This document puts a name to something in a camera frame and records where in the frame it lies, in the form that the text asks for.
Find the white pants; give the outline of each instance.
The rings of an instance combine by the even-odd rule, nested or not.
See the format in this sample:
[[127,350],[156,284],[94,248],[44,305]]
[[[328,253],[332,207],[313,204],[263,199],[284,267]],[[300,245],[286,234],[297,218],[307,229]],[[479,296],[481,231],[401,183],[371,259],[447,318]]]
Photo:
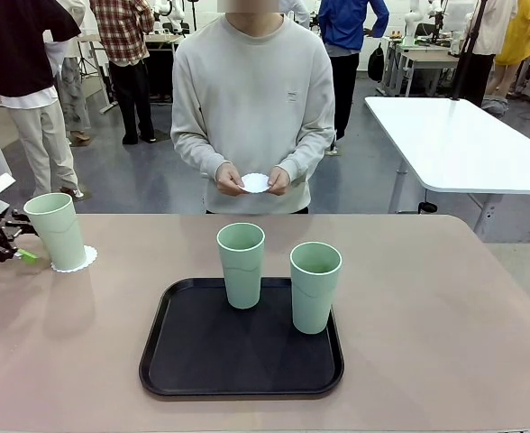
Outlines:
[[73,168],[73,154],[67,143],[65,120],[58,100],[41,108],[8,108],[16,123],[19,138],[34,174],[34,196],[48,194],[50,186],[50,159],[57,166],[61,186],[78,188]]

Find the white coaster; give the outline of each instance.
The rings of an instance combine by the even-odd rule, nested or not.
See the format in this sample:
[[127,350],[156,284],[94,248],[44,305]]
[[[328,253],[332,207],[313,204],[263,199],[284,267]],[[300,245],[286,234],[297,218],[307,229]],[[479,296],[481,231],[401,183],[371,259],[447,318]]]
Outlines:
[[242,181],[245,185],[242,189],[251,194],[259,194],[270,188],[268,183],[269,176],[265,176],[264,174],[249,173],[242,177]]
[[98,253],[96,252],[96,249],[93,248],[92,246],[85,245],[85,255],[87,256],[87,259],[85,260],[85,262],[75,269],[71,269],[69,271],[61,271],[55,268],[55,265],[53,263],[50,264],[50,267],[52,268],[53,271],[61,272],[61,273],[71,273],[71,272],[80,271],[81,269],[85,269],[89,264],[94,262],[96,260],[96,257],[98,256]]

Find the person in blue jacket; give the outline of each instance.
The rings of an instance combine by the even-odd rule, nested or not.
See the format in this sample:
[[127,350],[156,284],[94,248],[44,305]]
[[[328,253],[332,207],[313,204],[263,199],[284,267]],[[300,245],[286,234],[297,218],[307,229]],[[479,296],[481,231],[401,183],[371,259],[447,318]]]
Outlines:
[[[367,3],[377,15],[372,30],[363,29],[367,18]],[[331,58],[335,89],[335,140],[345,136],[352,111],[359,53],[365,35],[381,38],[389,22],[389,10],[384,0],[323,0],[319,8],[319,27],[327,53]],[[327,151],[338,154],[334,142]]]

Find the hand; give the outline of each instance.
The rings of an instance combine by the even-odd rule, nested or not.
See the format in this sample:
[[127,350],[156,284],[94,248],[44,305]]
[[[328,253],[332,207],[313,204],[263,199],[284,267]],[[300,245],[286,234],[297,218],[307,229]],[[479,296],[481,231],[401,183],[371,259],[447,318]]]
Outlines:
[[269,175],[269,189],[267,192],[276,196],[283,196],[289,191],[289,175],[280,167],[274,167]]
[[241,194],[245,194],[245,191],[242,190],[243,181],[241,176],[239,176],[239,171],[235,169],[235,166],[230,162],[221,164],[219,169],[217,169],[216,174],[217,189],[222,194],[226,196],[237,197]]

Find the cup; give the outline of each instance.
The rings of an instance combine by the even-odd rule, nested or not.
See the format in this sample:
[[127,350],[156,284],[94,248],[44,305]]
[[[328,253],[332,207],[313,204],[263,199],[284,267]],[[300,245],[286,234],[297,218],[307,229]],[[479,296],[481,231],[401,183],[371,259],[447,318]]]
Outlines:
[[38,196],[27,201],[23,211],[44,243],[55,268],[71,271],[87,260],[77,213],[69,194],[58,192]]
[[227,299],[236,309],[259,302],[265,233],[254,224],[236,223],[217,234]]
[[291,252],[293,325],[304,334],[327,326],[342,257],[331,245],[308,242]]

